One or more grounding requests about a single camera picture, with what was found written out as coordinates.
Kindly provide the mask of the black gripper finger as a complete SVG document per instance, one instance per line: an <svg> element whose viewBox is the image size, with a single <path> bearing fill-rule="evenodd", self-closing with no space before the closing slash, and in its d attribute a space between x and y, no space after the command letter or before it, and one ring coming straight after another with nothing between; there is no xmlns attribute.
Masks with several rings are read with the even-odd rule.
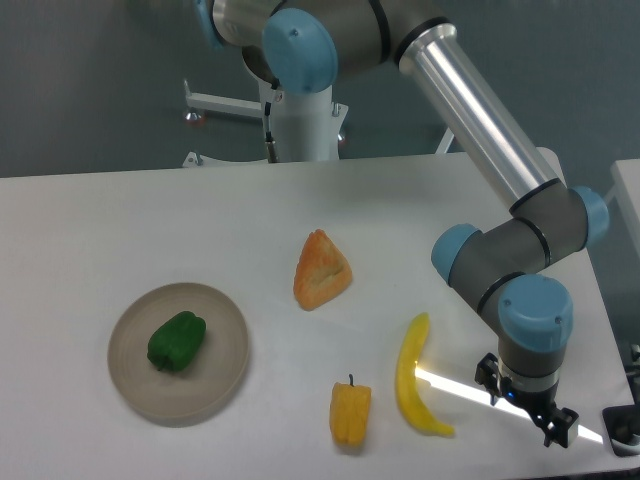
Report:
<svg viewBox="0 0 640 480"><path fill-rule="evenodd" d="M494 406L500 398L500 377L498 359L493 353L487 353L478 362L474 381L486 390L490 405Z"/></svg>
<svg viewBox="0 0 640 480"><path fill-rule="evenodd" d="M568 448L578 436L579 414L571 409L552 406L530 415L534 425L544 433L543 444Z"/></svg>

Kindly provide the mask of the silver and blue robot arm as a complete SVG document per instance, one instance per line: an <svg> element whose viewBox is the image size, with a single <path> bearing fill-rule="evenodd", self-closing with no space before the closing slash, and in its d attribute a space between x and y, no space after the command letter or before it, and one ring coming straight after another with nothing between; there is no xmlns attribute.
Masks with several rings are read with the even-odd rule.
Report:
<svg viewBox="0 0 640 480"><path fill-rule="evenodd" d="M339 78L390 61L419 85L511 215L487 232L454 226L431 254L443 280L497 335L498 350L478 363L475 380L524 410L546 444L568 446L579 417L559 408L555 394L573 302L543 272L605 234L604 200L556 176L430 1L197 1L193 8L207 43L239 47L259 84L257 106L222 99L216 110L257 116L272 163L337 158Z"/></svg>

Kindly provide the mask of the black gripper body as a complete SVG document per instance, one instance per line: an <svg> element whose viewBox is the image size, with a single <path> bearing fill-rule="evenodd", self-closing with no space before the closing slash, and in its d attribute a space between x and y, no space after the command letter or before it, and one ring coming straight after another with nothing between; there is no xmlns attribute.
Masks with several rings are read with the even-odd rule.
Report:
<svg viewBox="0 0 640 480"><path fill-rule="evenodd" d="M495 375L492 386L492 405L504 399L512 406L524 410L534 421L550 418L557 409L555 396L559 372L544 377L524 377L517 374Z"/></svg>

